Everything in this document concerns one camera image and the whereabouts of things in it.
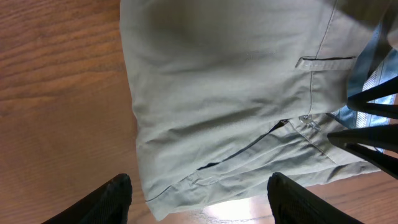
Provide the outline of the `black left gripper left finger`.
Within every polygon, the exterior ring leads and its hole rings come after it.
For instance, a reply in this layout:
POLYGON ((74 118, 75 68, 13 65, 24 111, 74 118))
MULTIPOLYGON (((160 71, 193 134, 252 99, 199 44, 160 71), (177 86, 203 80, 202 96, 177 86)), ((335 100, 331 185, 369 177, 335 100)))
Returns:
POLYGON ((43 224, 126 224, 132 203, 127 174, 118 174, 43 224))

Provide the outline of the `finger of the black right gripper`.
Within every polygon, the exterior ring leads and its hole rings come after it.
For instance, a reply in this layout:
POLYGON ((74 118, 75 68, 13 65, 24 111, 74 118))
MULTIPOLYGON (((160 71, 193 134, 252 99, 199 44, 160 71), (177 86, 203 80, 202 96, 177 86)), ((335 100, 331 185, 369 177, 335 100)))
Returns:
POLYGON ((397 94, 397 77, 348 98, 347 107, 351 110, 382 117, 397 119, 397 105, 372 103, 372 100, 397 94))
POLYGON ((373 151, 366 146, 397 153, 397 124, 361 129, 347 129, 327 134, 332 145, 380 168, 397 179, 397 158, 373 151))

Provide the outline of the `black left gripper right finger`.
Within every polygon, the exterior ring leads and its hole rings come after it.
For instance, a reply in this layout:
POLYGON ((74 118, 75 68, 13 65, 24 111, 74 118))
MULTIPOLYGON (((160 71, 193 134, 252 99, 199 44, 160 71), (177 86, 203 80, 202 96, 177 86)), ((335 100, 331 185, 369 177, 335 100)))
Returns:
POLYGON ((362 224, 280 172, 267 184, 276 224, 362 224))

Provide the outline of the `light green shorts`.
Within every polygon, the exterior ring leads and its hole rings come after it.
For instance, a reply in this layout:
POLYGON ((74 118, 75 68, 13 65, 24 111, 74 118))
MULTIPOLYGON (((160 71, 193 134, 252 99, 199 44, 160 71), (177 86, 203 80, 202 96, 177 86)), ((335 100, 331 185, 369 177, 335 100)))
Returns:
POLYGON ((122 0, 142 191, 156 220, 377 171, 333 146, 348 82, 396 1, 122 0))

